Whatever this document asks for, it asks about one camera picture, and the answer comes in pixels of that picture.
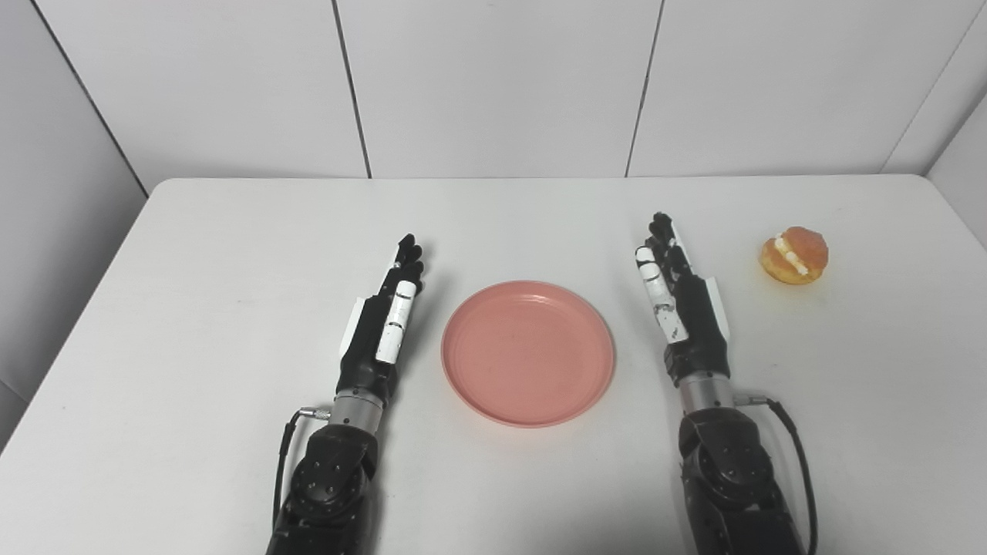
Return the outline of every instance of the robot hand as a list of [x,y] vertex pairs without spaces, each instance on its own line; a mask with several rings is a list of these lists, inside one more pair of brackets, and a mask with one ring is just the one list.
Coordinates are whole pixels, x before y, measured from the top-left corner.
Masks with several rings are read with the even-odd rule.
[[[682,399],[682,483],[699,553],[801,555],[795,524],[757,425],[734,408],[726,361],[729,329],[717,284],[693,274],[671,218],[655,214],[648,229],[651,235],[635,259],[668,342],[668,374]],[[741,398],[746,404],[755,402],[754,397]],[[784,412],[775,405],[773,410]],[[805,465],[803,473],[810,492]],[[814,517],[814,505],[810,513]],[[814,550],[814,521],[812,530],[809,553]]]
[[[343,334],[341,374],[330,413],[302,409],[285,427],[267,555],[353,555],[368,524],[367,489],[377,470],[377,427],[398,383],[396,362],[412,304],[421,292],[421,247],[398,244],[377,294],[358,299]],[[280,504],[280,479],[295,422],[329,422],[309,437]]]

